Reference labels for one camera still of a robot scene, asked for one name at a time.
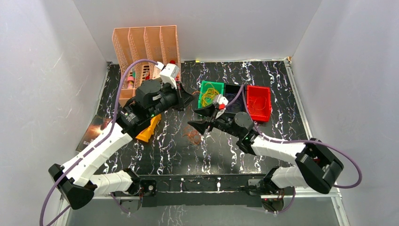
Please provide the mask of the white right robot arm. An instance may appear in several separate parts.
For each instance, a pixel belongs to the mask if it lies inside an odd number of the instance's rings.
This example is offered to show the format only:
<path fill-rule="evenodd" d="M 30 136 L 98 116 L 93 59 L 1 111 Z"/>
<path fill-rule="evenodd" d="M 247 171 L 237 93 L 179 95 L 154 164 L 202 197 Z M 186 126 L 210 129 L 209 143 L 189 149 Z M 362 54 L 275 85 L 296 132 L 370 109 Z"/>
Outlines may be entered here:
<path fill-rule="evenodd" d="M 290 167 L 274 167 L 251 189 L 277 195 L 286 187 L 310 187 L 328 194 L 343 171 L 342 162 L 321 142 L 305 140 L 294 143 L 286 140 L 265 138 L 256 129 L 247 112 L 222 113 L 209 105 L 195 110 L 205 119 L 189 121 L 188 124 L 200 134 L 216 128 L 237 137 L 239 149 L 251 155 L 272 157 L 291 164 Z"/>

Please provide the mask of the dark illustrated book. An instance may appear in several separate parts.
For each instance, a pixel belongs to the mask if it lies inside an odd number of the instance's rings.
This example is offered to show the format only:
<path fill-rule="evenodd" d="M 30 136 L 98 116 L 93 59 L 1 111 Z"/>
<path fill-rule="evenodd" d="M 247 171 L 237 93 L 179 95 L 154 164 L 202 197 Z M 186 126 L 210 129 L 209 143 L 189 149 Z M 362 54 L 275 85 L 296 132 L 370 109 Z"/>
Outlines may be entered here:
<path fill-rule="evenodd" d="M 89 124 L 86 132 L 84 133 L 82 139 L 80 140 L 78 146 L 76 147 L 77 152 L 83 151 L 91 142 L 93 142 L 108 126 L 111 122 L 111 118 L 101 117 L 95 115 Z"/>

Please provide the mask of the green plastic bin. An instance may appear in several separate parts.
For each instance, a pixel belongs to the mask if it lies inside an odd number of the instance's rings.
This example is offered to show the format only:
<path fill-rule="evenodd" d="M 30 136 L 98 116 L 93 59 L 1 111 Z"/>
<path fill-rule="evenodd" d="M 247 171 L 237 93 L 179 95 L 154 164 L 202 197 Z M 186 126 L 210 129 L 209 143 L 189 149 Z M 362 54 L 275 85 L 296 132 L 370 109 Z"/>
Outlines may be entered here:
<path fill-rule="evenodd" d="M 202 81 L 198 97 L 198 108 L 212 104 L 216 95 L 224 94 L 225 84 L 222 82 Z"/>

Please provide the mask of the peach desk file organizer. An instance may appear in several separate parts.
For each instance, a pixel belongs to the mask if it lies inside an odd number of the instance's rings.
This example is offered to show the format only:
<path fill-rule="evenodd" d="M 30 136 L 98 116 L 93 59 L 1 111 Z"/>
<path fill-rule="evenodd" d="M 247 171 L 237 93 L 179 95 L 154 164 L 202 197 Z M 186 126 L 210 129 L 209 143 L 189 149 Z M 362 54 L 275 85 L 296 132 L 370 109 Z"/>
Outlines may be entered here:
<path fill-rule="evenodd" d="M 181 68 L 176 25 L 115 28 L 112 42 L 121 75 L 140 59 L 159 61 L 164 65 L 174 60 Z M 121 88 L 119 104 L 124 106 L 144 80 L 157 79 L 159 73 L 155 65 L 147 62 L 138 63 L 130 69 Z"/>

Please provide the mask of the yellow plastic bin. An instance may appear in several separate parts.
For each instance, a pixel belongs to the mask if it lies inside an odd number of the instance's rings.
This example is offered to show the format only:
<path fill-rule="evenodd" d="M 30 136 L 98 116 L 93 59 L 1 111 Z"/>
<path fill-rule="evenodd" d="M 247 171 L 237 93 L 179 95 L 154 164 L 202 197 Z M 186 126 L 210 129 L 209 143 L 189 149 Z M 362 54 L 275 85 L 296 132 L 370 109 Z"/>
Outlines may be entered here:
<path fill-rule="evenodd" d="M 150 126 L 144 129 L 140 134 L 136 136 L 136 139 L 148 143 L 152 135 L 154 135 L 155 128 L 161 120 L 161 114 L 154 116 L 151 119 Z"/>

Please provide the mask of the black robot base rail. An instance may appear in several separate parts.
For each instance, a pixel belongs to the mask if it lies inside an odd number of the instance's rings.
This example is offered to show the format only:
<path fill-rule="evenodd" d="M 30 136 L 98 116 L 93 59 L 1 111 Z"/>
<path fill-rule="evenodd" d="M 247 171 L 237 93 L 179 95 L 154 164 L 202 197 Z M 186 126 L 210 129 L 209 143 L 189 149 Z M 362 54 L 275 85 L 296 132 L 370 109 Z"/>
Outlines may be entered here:
<path fill-rule="evenodd" d="M 262 174 L 140 175 L 116 196 L 137 197 L 139 207 L 244 205 L 270 212 L 289 206 L 293 188 L 268 188 Z"/>

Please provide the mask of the black plastic bin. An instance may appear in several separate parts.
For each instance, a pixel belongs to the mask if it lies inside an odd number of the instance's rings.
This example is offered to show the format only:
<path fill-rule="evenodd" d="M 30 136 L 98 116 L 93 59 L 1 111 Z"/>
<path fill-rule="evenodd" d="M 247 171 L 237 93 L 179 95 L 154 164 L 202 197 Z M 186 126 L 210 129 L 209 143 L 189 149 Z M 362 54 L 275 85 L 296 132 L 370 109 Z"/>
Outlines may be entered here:
<path fill-rule="evenodd" d="M 240 94 L 239 97 L 234 101 L 233 99 L 236 97 L 240 89 L 240 85 L 235 85 L 235 84 L 225 84 L 225 94 L 224 96 L 228 99 L 229 104 L 231 103 L 230 106 L 226 107 L 226 112 L 227 113 L 239 113 L 239 112 L 245 112 L 245 107 L 244 107 L 244 100 L 242 98 L 242 95 Z"/>

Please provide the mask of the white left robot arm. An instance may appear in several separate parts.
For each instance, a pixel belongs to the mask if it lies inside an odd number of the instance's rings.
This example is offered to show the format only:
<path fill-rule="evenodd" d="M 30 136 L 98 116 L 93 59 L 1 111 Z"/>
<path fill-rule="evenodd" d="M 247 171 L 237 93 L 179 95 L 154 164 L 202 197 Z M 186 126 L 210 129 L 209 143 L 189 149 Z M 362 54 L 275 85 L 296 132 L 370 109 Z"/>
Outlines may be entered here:
<path fill-rule="evenodd" d="M 54 164 L 49 174 L 58 191 L 72 209 L 87 205 L 93 197 L 124 192 L 135 196 L 142 191 L 141 178 L 131 169 L 97 175 L 95 172 L 117 150 L 130 143 L 151 124 L 152 118 L 174 108 L 183 111 L 194 96 L 185 91 L 181 82 L 175 85 L 146 80 L 117 112 L 105 130 L 75 158 L 63 165 Z"/>

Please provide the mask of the red plastic bin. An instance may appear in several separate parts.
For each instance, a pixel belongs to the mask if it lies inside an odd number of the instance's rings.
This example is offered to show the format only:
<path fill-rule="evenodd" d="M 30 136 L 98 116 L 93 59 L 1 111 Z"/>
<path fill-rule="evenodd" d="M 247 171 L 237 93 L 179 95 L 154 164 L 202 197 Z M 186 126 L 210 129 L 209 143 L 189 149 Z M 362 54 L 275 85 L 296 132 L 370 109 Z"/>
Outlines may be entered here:
<path fill-rule="evenodd" d="M 246 104 L 254 121 L 268 122 L 271 116 L 271 89 L 264 86 L 247 86 Z"/>

